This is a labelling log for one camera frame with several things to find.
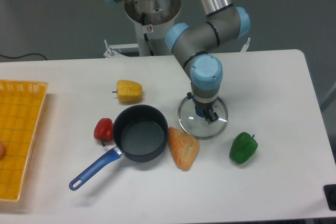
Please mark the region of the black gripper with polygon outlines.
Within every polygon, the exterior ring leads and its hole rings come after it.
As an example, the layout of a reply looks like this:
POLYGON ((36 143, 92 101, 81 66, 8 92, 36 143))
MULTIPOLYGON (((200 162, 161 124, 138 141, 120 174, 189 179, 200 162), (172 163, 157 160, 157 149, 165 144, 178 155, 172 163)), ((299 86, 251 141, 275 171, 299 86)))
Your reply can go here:
POLYGON ((212 124, 218 120, 218 114, 213 110, 215 101, 202 103, 194 100, 193 102, 195 105, 195 111, 199 112, 205 110, 205 120, 208 122, 208 124, 212 124))

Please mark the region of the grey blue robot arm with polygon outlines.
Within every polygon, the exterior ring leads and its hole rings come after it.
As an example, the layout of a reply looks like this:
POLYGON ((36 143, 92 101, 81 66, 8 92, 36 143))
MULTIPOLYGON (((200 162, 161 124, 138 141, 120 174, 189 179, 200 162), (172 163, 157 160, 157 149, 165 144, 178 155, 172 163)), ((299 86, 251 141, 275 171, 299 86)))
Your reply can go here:
POLYGON ((141 56, 172 54, 191 81, 192 100, 198 116, 208 123, 218 120, 214 109, 218 101, 223 71, 219 61, 209 54, 213 48, 239 38, 250 29, 247 12, 231 0, 201 0, 206 22, 191 28, 176 23, 181 0, 105 0, 124 3, 133 21, 141 56))

